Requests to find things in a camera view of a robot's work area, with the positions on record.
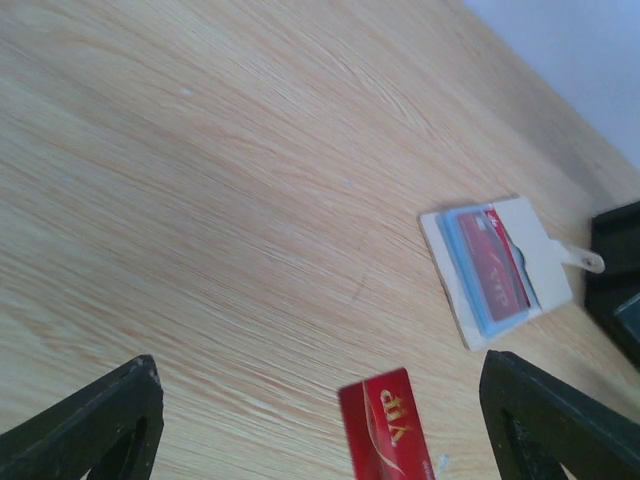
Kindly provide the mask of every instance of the wood grain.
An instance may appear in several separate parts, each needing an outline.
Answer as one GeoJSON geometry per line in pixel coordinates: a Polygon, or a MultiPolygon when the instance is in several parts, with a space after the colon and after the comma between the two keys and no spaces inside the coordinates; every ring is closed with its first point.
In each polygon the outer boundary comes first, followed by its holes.
{"type": "MultiPolygon", "coordinates": [[[[336,390],[403,365],[441,478],[498,478],[417,215],[585,245],[640,175],[458,2],[4,0],[0,56],[0,430],[147,352],[154,478],[346,479],[336,390]]],[[[578,303],[494,347],[640,419],[578,303]]]]}

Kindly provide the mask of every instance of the wooden table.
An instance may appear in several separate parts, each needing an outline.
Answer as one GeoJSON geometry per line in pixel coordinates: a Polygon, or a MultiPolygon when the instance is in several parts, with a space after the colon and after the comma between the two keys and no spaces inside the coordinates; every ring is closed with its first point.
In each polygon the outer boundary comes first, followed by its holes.
{"type": "MultiPolygon", "coordinates": [[[[0,42],[0,430],[148,352],[155,478],[348,479],[336,390],[405,366],[440,478],[498,477],[416,217],[586,245],[640,174],[461,4],[8,0],[0,42]]],[[[638,420],[572,281],[493,347],[638,420]]]]}

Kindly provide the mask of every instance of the scratch mark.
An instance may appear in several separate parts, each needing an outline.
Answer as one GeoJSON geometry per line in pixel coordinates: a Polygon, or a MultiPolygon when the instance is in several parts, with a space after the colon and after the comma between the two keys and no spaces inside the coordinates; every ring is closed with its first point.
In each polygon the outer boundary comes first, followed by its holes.
{"type": "Polygon", "coordinates": [[[362,278],[360,279],[360,282],[358,282],[358,288],[356,288],[356,292],[351,297],[351,304],[352,305],[358,300],[358,298],[360,298],[360,295],[362,294],[362,291],[364,290],[364,287],[366,286],[367,279],[369,278],[369,270],[370,269],[371,269],[371,267],[367,267],[365,272],[362,274],[362,278]]]}

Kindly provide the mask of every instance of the card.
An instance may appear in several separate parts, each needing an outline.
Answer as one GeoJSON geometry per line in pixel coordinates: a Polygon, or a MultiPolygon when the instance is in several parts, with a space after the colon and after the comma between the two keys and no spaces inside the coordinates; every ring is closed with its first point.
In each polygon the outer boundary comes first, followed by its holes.
{"type": "Polygon", "coordinates": [[[435,480],[404,368],[344,387],[338,396],[357,480],[435,480]]]}
{"type": "Polygon", "coordinates": [[[500,218],[494,209],[461,213],[460,232],[491,318],[499,322],[525,311],[531,302],[500,218]]]}

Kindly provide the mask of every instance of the white wall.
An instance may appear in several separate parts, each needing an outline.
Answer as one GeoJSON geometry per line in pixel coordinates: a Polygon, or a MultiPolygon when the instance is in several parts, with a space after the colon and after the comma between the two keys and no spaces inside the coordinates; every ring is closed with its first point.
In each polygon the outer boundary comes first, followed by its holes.
{"type": "Polygon", "coordinates": [[[465,3],[640,169],[640,1],[465,3]]]}

